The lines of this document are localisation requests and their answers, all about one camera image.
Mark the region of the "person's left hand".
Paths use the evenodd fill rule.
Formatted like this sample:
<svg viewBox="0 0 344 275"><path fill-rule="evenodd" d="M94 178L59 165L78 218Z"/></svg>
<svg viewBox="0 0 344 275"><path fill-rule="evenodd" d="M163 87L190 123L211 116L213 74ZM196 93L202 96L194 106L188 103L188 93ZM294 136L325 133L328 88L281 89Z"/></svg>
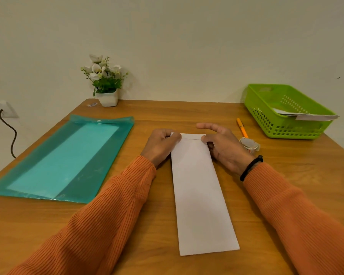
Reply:
<svg viewBox="0 0 344 275"><path fill-rule="evenodd" d="M171 132L176 131L172 129L154 129L140 154L148 159L156 169L174 149L174 147L170 146Z"/></svg>

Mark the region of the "person's right hand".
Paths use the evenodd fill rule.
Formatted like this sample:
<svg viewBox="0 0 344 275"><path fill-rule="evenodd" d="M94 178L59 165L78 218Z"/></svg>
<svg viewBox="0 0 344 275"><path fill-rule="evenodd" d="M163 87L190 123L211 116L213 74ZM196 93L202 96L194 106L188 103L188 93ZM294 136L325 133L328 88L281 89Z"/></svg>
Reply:
<svg viewBox="0 0 344 275"><path fill-rule="evenodd" d="M209 129L217 134L217 143L207 145L211 156L224 165L231 173L241 176L248 164L256 157L249 153L232 131L219 124L201 122L198 129Z"/></svg>

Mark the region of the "white paper sheet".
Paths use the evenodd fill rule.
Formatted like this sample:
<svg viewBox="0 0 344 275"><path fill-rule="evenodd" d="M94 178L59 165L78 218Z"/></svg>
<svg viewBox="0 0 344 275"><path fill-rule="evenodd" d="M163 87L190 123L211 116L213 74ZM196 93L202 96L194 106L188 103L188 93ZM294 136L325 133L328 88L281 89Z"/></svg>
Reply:
<svg viewBox="0 0 344 275"><path fill-rule="evenodd" d="M202 134L181 135L171 152L180 256L239 250Z"/></svg>

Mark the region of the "person's right forearm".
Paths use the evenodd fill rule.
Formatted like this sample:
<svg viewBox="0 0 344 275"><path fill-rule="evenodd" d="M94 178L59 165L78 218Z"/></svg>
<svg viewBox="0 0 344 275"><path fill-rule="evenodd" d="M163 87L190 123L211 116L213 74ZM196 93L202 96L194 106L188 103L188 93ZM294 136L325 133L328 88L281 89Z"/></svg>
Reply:
<svg viewBox="0 0 344 275"><path fill-rule="evenodd" d="M344 275L340 222L317 208L269 164L255 166L243 184L300 275Z"/></svg>

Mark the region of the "person's left forearm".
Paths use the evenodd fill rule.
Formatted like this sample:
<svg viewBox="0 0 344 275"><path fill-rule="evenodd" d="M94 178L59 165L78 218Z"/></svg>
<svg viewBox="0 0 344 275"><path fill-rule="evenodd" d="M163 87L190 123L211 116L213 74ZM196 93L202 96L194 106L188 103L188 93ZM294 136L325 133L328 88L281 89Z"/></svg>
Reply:
<svg viewBox="0 0 344 275"><path fill-rule="evenodd" d="M110 275L155 176L156 167L138 156L113 176L63 229L8 275Z"/></svg>

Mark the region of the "orange pen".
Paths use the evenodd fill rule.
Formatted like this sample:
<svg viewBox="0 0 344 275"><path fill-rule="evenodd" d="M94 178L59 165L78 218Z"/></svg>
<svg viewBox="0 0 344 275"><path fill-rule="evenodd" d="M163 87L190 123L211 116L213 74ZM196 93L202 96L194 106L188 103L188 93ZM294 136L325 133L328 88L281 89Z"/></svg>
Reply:
<svg viewBox="0 0 344 275"><path fill-rule="evenodd" d="M238 126L239 126L239 129L240 129L240 131L241 131L243 137L244 137L244 138L249 138L249 136L248 136L248 134L247 134L247 132L246 132L246 130L245 130L245 128L244 128L244 125L243 125L241 119L240 119L240 118L237 118L237 119L236 119L236 122L237 122L237 124L238 124Z"/></svg>

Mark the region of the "white tape roll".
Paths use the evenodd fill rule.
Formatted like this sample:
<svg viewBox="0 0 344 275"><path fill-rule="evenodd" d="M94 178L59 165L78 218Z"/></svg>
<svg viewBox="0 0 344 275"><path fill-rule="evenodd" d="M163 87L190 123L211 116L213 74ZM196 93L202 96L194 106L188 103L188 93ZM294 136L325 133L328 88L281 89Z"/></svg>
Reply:
<svg viewBox="0 0 344 275"><path fill-rule="evenodd" d="M253 154L260 150L260 144L258 144L251 138L242 137L240 138L239 142L249 153Z"/></svg>

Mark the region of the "black wristband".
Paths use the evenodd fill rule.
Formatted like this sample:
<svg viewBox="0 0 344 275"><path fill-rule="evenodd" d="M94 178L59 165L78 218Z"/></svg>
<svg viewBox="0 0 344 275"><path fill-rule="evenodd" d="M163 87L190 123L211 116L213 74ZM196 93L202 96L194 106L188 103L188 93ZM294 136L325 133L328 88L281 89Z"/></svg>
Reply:
<svg viewBox="0 0 344 275"><path fill-rule="evenodd" d="M255 159L253 159L250 164L246 167L246 169L242 172L240 176L240 181L244 182L245 178L247 177L248 173L259 163L263 162L263 156L258 155Z"/></svg>

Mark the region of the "green plastic basket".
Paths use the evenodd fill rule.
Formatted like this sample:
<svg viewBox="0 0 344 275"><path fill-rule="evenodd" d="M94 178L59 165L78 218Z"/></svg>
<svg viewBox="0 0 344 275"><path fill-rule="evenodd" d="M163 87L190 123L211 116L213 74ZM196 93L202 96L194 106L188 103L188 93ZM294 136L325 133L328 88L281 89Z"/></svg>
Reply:
<svg viewBox="0 0 344 275"><path fill-rule="evenodd" d="M292 116L279 115L273 108L287 112L337 115L286 84L248 84L244 104L269 138L313 140L332 123L299 121Z"/></svg>

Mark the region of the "teal plastic document folder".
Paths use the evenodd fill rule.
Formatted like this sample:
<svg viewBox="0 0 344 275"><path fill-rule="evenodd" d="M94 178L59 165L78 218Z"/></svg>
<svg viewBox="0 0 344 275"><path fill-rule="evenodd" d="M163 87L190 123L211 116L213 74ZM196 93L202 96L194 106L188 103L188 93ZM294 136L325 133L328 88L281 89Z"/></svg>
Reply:
<svg viewBox="0 0 344 275"><path fill-rule="evenodd" d="M88 164L78 175L58 194L55 198L49 199L37 195L30 195L7 189L16 179L29 171L35 164L63 143L80 125L83 124L109 124L118 126L119 129L102 146ZM6 175L0 178L0 196L45 199L65 202L87 204L97 195L107 173L117 154L119 153L125 139L134 125L132 116L118 119L93 119L79 115L71 115L69 121L58 129L52 136L35 148L18 165L11 169Z"/></svg>

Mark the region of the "white-flowered plant in white pot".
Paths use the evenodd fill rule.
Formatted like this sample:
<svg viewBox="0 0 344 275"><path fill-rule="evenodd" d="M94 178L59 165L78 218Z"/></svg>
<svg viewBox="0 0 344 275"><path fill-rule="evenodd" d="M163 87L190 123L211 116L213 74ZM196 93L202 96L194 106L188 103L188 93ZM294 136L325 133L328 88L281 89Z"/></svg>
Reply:
<svg viewBox="0 0 344 275"><path fill-rule="evenodd" d="M103 55L89 55L91 66L81 67L82 73L93 86L93 97L97 98L103 107L118 105L119 92L125 78L129 75L120 65L110 65L110 58Z"/></svg>

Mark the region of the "white papers in basket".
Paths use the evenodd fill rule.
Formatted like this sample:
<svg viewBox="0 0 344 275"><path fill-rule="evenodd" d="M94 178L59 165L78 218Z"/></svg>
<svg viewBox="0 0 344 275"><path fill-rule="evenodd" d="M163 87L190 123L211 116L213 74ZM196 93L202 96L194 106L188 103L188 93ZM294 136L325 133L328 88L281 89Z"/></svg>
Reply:
<svg viewBox="0 0 344 275"><path fill-rule="evenodd" d="M287 112L276 108L273 108L273 110L279 115L292 116L299 121L333 121L339 118L339 115L320 115L299 112Z"/></svg>

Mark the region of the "paper sheet inside folder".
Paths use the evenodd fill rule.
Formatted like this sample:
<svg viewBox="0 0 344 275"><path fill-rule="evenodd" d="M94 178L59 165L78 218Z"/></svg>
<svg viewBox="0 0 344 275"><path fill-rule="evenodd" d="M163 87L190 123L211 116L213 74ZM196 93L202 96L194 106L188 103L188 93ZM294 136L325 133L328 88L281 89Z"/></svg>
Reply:
<svg viewBox="0 0 344 275"><path fill-rule="evenodd" d="M119 129L109 124L83 124L7 189L55 198Z"/></svg>

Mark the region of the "white wall socket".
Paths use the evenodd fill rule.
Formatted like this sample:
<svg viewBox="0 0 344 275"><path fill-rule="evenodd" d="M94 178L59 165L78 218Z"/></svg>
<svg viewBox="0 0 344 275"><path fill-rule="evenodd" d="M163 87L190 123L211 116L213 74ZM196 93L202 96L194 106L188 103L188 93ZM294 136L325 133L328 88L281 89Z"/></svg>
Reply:
<svg viewBox="0 0 344 275"><path fill-rule="evenodd" d="M7 101L0 101L0 111L2 118L18 119L19 116L14 108Z"/></svg>

